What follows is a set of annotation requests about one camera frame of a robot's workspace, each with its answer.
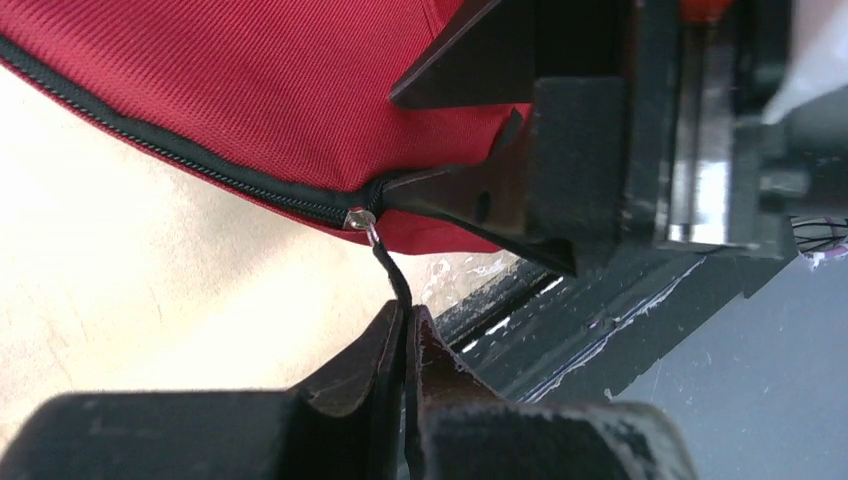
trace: zipper teeth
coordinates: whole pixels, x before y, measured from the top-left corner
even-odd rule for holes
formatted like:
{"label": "zipper teeth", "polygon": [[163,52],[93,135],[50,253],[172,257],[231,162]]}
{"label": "zipper teeth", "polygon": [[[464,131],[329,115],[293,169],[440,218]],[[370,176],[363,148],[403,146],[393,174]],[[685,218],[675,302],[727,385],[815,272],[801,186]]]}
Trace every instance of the zipper teeth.
{"label": "zipper teeth", "polygon": [[[13,67],[18,69],[20,72],[22,72],[24,75],[26,75],[27,77],[32,79],[32,81],[34,81],[35,83],[37,83],[41,87],[43,87],[45,90],[52,93],[56,98],[58,98],[59,100],[64,102],[66,105],[69,105],[74,110],[85,114],[88,118],[96,121],[100,125],[103,125],[107,129],[117,133],[121,137],[126,138],[127,140],[130,140],[131,142],[133,142],[137,145],[140,145],[140,146],[142,146],[142,147],[144,147],[148,150],[152,150],[153,152],[156,152],[157,154],[162,155],[163,157],[166,157],[166,158],[168,158],[168,159],[170,159],[174,162],[177,162],[180,165],[182,165],[182,166],[184,166],[188,169],[191,169],[195,172],[198,172],[198,173],[200,173],[200,174],[202,174],[206,177],[209,177],[209,178],[211,178],[211,179],[213,179],[213,180],[215,180],[219,183],[223,183],[223,184],[225,184],[225,185],[227,185],[227,186],[229,186],[229,187],[231,187],[235,190],[246,193],[246,194],[251,195],[253,197],[258,197],[258,198],[261,198],[261,199],[268,200],[268,201],[274,203],[275,206],[283,207],[286,210],[291,210],[291,211],[294,211],[295,213],[299,213],[299,214],[302,214],[304,216],[332,224],[334,226],[341,227],[342,225],[344,225],[344,219],[345,219],[345,216],[347,215],[347,210],[345,210],[345,209],[330,207],[330,206],[327,206],[327,205],[321,205],[321,204],[317,204],[317,203],[313,203],[313,202],[308,202],[308,201],[305,201],[305,200],[299,200],[299,199],[296,199],[296,198],[286,197],[284,195],[269,192],[268,190],[264,190],[262,188],[258,188],[258,187],[254,187],[252,185],[248,185],[244,182],[241,182],[241,181],[236,180],[232,177],[229,177],[229,176],[224,175],[220,172],[217,172],[217,171],[215,171],[215,170],[213,170],[209,167],[203,166],[203,165],[201,165],[201,164],[199,164],[199,163],[197,163],[193,160],[189,160],[188,158],[177,155],[177,154],[175,154],[175,153],[173,153],[169,150],[166,150],[162,147],[159,147],[158,145],[154,145],[154,144],[152,144],[152,143],[150,143],[146,140],[143,140],[139,137],[136,137],[135,135],[127,133],[124,130],[121,130],[120,128],[118,128],[118,127],[110,124],[109,122],[103,120],[102,118],[98,117],[96,114],[92,113],[87,108],[85,108],[85,107],[81,106],[80,104],[74,102],[73,100],[65,97],[65,95],[60,93],[58,90],[56,90],[52,86],[46,84],[43,80],[41,80],[37,76],[35,76],[32,73],[30,73],[29,71],[27,71],[26,68],[22,67],[17,62],[10,60],[9,58],[5,58],[5,60],[7,62],[9,62],[9,64],[11,64]],[[376,198],[376,196],[375,196],[374,199],[371,200],[370,203],[375,204],[375,205],[376,205],[376,203],[378,203],[378,199]]]}

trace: zipper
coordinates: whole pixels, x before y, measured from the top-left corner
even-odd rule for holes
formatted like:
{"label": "zipper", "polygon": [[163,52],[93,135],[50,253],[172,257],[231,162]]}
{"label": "zipper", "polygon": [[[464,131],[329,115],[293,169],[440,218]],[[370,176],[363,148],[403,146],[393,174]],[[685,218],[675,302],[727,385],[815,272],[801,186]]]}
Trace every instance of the zipper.
{"label": "zipper", "polygon": [[[49,92],[55,99],[61,101],[67,107],[73,109],[76,112],[79,112],[91,120],[97,122],[102,125],[104,128],[113,132],[114,134],[124,138],[145,150],[154,152],[158,155],[161,155],[170,161],[188,169],[193,172],[199,173],[202,176],[209,178],[217,183],[226,185],[233,190],[249,195],[252,198],[256,198],[264,201],[264,203],[277,207],[286,212],[294,213],[296,215],[305,217],[309,220],[318,221],[320,223],[326,224],[328,226],[337,228],[337,229],[350,229],[351,226],[346,226],[345,220],[348,217],[349,209],[341,208],[327,204],[321,204],[313,201],[303,200],[295,197],[289,197],[286,195],[281,195],[279,193],[271,192],[269,190],[256,187],[254,185],[250,185],[241,180],[233,178],[231,176],[225,175],[219,171],[216,171],[213,168],[209,168],[205,165],[202,165],[194,160],[186,158],[182,155],[174,153],[166,148],[163,148],[154,143],[148,142],[136,135],[133,135],[122,128],[110,123],[107,120],[104,120],[94,112],[91,112],[84,106],[75,102],[72,99],[67,98],[63,93],[57,90],[52,85],[48,84],[44,81],[44,79],[40,78],[38,75],[33,74],[26,67],[22,66],[19,62],[16,62],[14,59],[3,55],[3,59],[7,62],[8,65],[11,65],[16,70],[21,72],[27,78],[30,78],[32,81],[37,83],[42,89]],[[391,181],[392,178],[384,178],[380,179],[375,187],[372,190],[372,194],[365,204],[365,209],[369,212],[374,212],[374,214],[382,213],[382,195],[383,189],[385,185]]]}

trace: red fabric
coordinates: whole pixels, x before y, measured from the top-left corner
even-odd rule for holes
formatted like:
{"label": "red fabric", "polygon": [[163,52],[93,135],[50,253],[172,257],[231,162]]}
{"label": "red fabric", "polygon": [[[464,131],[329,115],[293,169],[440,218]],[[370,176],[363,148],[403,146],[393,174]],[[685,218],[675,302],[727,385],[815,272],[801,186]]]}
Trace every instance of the red fabric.
{"label": "red fabric", "polygon": [[[0,33],[123,115],[281,180],[353,191],[486,157],[510,107],[405,112],[387,100],[461,1],[0,0]],[[698,17],[727,1],[684,3]],[[404,253],[495,249],[399,212],[379,229]]]}

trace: blue-gray surface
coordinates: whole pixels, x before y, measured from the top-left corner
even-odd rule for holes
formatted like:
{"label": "blue-gray surface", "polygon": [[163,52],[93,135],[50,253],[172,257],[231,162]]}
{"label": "blue-gray surface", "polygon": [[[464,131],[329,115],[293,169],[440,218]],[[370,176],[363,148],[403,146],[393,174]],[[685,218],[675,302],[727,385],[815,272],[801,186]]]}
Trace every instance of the blue-gray surface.
{"label": "blue-gray surface", "polygon": [[662,408],[701,478],[848,479],[848,259],[791,263],[616,400]]}

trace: black zipper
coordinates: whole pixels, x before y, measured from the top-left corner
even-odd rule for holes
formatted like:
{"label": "black zipper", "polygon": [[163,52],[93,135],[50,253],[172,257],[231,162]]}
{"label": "black zipper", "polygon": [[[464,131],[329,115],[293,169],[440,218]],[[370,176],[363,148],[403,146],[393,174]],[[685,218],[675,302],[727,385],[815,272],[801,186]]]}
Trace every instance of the black zipper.
{"label": "black zipper", "polygon": [[[72,108],[73,110],[80,112],[80,113],[84,114],[85,116],[87,116],[88,118],[96,121],[100,125],[103,125],[104,127],[109,129],[110,131],[120,135],[122,138],[125,138],[125,139],[133,142],[134,144],[141,146],[145,150],[148,150],[148,151],[154,152],[156,154],[159,154],[163,157],[166,157],[169,160],[171,160],[171,161],[173,161],[173,162],[175,162],[175,163],[177,163],[177,164],[179,164],[179,165],[181,165],[181,166],[183,166],[183,167],[185,167],[189,170],[197,172],[197,173],[203,175],[206,178],[214,180],[215,182],[218,182],[220,184],[226,185],[226,186],[228,186],[228,187],[230,187],[230,188],[232,188],[236,191],[247,194],[247,195],[249,195],[253,198],[262,200],[264,203],[266,203],[270,206],[277,207],[277,208],[285,210],[287,212],[291,212],[291,213],[294,213],[296,215],[303,216],[307,219],[315,220],[315,221],[318,221],[320,223],[326,224],[330,227],[334,227],[334,228],[338,228],[338,229],[342,229],[342,228],[345,227],[345,219],[348,215],[350,208],[364,207],[365,209],[374,213],[374,215],[376,215],[378,217],[382,213],[383,188],[384,188],[385,184],[388,183],[389,181],[391,181],[392,178],[396,177],[396,175],[395,176],[386,176],[385,178],[381,178],[381,179],[377,180],[371,188],[367,189],[367,190],[370,190],[370,192],[367,194],[368,198],[365,201],[355,202],[355,203],[359,203],[359,204],[351,204],[347,207],[329,205],[329,204],[304,200],[304,199],[301,199],[301,198],[291,197],[291,196],[287,196],[287,195],[282,195],[282,194],[272,192],[270,190],[267,190],[267,189],[264,189],[264,188],[261,188],[261,187],[255,186],[255,185],[251,185],[251,184],[246,183],[242,180],[239,180],[239,179],[233,178],[232,176],[221,173],[220,171],[218,171],[214,168],[210,168],[210,167],[203,165],[203,164],[201,164],[197,161],[191,160],[191,159],[189,159],[189,158],[187,158],[183,155],[175,153],[175,152],[173,152],[173,151],[171,151],[167,148],[163,148],[162,146],[151,143],[151,142],[149,142],[149,141],[147,141],[143,138],[140,138],[137,135],[129,133],[126,130],[118,127],[117,125],[101,118],[96,113],[89,110],[88,108],[86,108],[86,107],[80,105],[79,103],[77,103],[76,101],[68,98],[65,94],[61,93],[56,87],[54,87],[53,85],[50,85],[43,78],[41,78],[40,76],[31,72],[26,67],[22,66],[14,58],[11,58],[12,55],[8,55],[9,50],[12,50],[11,53],[17,53],[17,54],[20,54],[20,52],[22,52],[22,50],[19,50],[19,48],[17,46],[13,46],[11,44],[11,42],[9,42],[8,39],[6,39],[6,38],[0,37],[0,40],[3,40],[2,47],[4,47],[4,48],[0,49],[0,55],[2,55],[3,59],[7,62],[7,64],[11,65],[16,70],[21,72],[23,75],[32,79],[35,83],[40,85],[46,91],[50,92],[54,96],[54,98],[62,101],[69,108]],[[28,60],[29,59],[31,59],[31,61],[34,62],[34,64],[36,64],[38,67],[50,70],[49,67],[47,67],[46,65],[40,64],[40,62],[38,60],[33,59],[31,57],[29,57]]]}

